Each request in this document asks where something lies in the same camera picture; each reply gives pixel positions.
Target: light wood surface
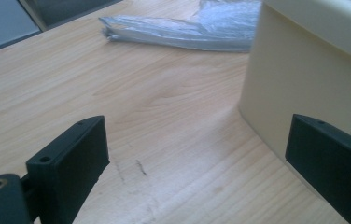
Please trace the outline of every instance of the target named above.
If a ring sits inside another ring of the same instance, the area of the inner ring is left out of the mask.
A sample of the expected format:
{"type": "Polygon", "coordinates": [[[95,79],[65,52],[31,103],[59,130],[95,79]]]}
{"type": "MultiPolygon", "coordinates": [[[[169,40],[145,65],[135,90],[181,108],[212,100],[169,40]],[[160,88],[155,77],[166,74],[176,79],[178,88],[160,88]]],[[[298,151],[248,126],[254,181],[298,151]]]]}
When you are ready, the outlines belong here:
{"type": "Polygon", "coordinates": [[[344,223],[240,116],[248,54],[108,43],[97,20],[197,8],[125,0],[1,49],[0,174],[105,115],[111,163],[75,223],[344,223]]]}

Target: wooden table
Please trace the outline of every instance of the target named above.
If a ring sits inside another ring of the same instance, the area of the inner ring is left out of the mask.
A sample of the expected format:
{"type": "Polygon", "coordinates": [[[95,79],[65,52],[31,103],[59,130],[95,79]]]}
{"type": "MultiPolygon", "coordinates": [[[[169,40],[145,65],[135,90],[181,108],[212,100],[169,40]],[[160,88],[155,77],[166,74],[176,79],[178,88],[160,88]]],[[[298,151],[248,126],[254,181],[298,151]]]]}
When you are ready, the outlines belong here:
{"type": "Polygon", "coordinates": [[[197,8],[124,0],[1,49],[0,174],[105,115],[111,163],[75,223],[345,223],[240,116],[248,54],[109,43],[97,20],[197,8]]]}

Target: plastic bag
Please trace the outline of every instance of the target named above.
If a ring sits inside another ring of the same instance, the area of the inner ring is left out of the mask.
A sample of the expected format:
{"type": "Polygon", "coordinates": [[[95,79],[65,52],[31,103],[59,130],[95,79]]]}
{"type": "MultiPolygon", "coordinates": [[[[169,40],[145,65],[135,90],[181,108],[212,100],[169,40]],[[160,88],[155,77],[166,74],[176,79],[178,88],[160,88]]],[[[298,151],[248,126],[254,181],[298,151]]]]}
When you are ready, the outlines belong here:
{"type": "Polygon", "coordinates": [[[132,41],[186,49],[247,52],[260,12],[258,0],[201,0],[189,20],[102,17],[110,41],[132,41]]]}

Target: cream plastic bin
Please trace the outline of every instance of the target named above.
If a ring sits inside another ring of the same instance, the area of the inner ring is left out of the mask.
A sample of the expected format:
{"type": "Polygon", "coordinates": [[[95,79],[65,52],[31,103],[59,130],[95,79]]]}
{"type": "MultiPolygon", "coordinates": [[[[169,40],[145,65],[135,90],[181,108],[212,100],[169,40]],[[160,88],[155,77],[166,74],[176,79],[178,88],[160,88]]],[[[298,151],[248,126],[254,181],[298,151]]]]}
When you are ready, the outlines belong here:
{"type": "Polygon", "coordinates": [[[240,110],[283,160],[293,114],[351,134],[351,1],[264,0],[240,110]]]}

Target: clear plastic wrap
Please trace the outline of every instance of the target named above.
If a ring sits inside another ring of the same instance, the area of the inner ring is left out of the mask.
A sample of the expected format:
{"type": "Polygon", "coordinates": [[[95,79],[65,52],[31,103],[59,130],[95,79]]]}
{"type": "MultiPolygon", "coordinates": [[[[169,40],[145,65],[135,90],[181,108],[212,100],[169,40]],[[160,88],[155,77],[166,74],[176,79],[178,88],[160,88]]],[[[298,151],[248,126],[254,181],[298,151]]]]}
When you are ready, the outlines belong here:
{"type": "Polygon", "coordinates": [[[260,12],[258,0],[201,0],[189,20],[135,16],[102,17],[110,41],[132,41],[186,49],[247,52],[260,12]]]}

